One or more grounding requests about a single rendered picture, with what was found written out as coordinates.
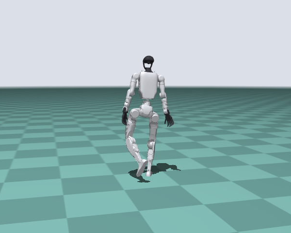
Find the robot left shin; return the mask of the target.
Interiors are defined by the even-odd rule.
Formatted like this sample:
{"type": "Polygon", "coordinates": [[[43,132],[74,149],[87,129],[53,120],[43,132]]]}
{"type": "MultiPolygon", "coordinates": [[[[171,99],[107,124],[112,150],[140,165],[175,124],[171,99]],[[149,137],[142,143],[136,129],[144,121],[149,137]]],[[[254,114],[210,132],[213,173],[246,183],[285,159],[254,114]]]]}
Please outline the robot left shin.
{"type": "Polygon", "coordinates": [[[137,161],[138,165],[140,164],[142,158],[139,154],[139,149],[137,144],[133,144],[130,138],[126,139],[126,147],[130,154],[134,157],[134,159],[137,161]]]}

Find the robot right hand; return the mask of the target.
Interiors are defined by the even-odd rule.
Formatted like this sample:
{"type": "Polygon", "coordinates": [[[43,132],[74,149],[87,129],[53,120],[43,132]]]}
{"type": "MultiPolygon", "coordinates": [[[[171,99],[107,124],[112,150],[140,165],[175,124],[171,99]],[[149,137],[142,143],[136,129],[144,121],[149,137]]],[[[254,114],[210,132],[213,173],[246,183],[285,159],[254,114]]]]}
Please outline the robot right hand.
{"type": "Polygon", "coordinates": [[[164,114],[165,115],[165,122],[164,123],[166,123],[166,121],[167,121],[167,123],[168,123],[168,125],[167,126],[172,126],[173,124],[174,124],[174,121],[173,121],[173,119],[172,119],[172,117],[170,116],[170,113],[169,113],[169,110],[167,109],[167,114],[164,114]]]}

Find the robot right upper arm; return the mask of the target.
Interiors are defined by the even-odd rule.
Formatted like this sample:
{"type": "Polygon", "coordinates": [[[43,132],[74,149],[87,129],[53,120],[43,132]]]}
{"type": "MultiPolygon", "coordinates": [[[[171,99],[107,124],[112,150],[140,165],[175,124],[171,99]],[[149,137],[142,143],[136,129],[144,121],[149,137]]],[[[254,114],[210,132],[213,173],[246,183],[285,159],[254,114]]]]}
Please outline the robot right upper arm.
{"type": "Polygon", "coordinates": [[[160,88],[160,98],[165,98],[165,83],[164,83],[164,77],[162,75],[158,74],[158,82],[159,82],[159,88],[160,88]]]}

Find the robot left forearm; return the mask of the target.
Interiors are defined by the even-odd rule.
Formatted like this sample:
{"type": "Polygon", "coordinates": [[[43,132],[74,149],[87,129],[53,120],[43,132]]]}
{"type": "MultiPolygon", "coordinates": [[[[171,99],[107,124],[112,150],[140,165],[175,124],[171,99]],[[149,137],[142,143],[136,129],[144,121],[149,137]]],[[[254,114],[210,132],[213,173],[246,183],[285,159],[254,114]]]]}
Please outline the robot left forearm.
{"type": "Polygon", "coordinates": [[[132,100],[132,97],[129,96],[129,94],[130,94],[130,89],[127,91],[127,96],[126,96],[126,100],[125,100],[125,103],[124,103],[124,107],[126,107],[126,112],[129,110],[130,102],[132,100]]]}

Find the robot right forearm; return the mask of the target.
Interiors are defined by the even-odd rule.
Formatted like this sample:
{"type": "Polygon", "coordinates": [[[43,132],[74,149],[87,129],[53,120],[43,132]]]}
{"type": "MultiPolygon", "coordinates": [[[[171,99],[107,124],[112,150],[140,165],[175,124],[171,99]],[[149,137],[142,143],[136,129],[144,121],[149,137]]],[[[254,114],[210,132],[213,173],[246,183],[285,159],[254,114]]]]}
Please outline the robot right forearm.
{"type": "Polygon", "coordinates": [[[164,99],[162,99],[162,108],[163,108],[163,112],[164,114],[167,114],[167,109],[168,109],[168,105],[167,105],[167,96],[166,96],[166,93],[165,93],[165,97],[164,99]]]}

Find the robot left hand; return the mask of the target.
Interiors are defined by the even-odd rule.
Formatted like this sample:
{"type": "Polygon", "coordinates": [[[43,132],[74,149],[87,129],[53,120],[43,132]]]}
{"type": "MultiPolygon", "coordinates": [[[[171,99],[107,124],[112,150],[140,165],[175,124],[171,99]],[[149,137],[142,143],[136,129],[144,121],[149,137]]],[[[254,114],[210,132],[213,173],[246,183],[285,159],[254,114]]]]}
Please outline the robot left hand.
{"type": "Polygon", "coordinates": [[[126,123],[126,119],[128,119],[128,118],[127,118],[127,113],[128,113],[128,111],[126,112],[126,107],[124,107],[124,108],[123,108],[123,115],[122,115],[122,123],[123,123],[124,125],[127,125],[127,123],[126,123]]]}

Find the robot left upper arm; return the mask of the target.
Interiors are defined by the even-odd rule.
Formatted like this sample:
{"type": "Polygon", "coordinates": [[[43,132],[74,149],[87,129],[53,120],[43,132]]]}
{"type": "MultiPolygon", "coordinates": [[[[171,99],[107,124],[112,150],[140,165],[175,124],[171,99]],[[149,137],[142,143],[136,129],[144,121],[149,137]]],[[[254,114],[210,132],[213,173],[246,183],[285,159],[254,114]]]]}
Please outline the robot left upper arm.
{"type": "Polygon", "coordinates": [[[139,79],[140,77],[140,73],[134,73],[131,77],[131,81],[130,81],[130,96],[134,96],[135,94],[135,87],[136,87],[136,83],[137,83],[137,79],[139,79]]]}

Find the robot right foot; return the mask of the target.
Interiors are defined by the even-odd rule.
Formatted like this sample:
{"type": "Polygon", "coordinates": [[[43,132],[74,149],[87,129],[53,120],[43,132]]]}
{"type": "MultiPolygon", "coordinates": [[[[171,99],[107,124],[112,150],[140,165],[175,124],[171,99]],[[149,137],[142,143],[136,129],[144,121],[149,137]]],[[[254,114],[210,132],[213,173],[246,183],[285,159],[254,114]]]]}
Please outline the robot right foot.
{"type": "Polygon", "coordinates": [[[149,172],[149,171],[148,171],[148,172],[146,172],[146,176],[148,176],[148,177],[149,177],[149,176],[151,176],[152,174],[153,174],[153,172],[152,172],[152,171],[151,171],[151,172],[149,172]]]}

